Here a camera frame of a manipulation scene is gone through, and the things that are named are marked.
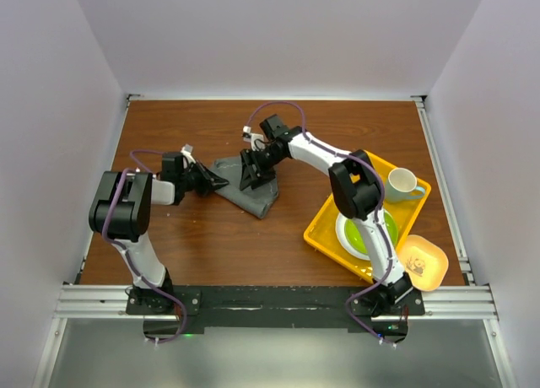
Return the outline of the grey cloth napkin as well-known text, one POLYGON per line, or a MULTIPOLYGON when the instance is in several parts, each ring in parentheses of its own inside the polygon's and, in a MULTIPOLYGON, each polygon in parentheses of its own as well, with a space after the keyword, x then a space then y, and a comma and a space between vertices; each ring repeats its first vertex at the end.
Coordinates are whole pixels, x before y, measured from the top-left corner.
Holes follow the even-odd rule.
POLYGON ((265 218, 278 199, 279 190, 276 179, 255 190, 250 187, 240 190, 241 161, 239 156, 216 159, 210 170, 229 182, 216 193, 258 219, 265 218))

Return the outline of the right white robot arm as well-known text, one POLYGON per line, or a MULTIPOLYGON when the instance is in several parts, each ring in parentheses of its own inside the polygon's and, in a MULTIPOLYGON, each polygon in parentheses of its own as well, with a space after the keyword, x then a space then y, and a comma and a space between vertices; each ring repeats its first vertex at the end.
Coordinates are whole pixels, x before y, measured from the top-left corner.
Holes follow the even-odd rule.
POLYGON ((284 159, 299 160, 328 176, 338 211, 353 222, 364 241, 373 284, 352 299, 371 304, 381 314, 396 314, 413 285, 386 228, 385 188, 367 153, 335 148, 299 127, 276 130, 263 148, 240 151, 240 189, 268 183, 274 166, 284 159))

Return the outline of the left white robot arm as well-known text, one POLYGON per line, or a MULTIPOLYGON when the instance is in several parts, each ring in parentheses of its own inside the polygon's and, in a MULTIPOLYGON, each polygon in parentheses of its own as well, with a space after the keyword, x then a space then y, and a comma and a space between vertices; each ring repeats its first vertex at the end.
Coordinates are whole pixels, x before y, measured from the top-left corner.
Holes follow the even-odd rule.
POLYGON ((130 169, 103 173, 89 209, 89 227, 121 254, 132 274, 129 297, 135 305, 156 314, 181 313, 170 274, 149 238, 151 207, 177 206, 190 191, 205 197, 228 184, 181 153, 164 154, 156 175, 130 169))

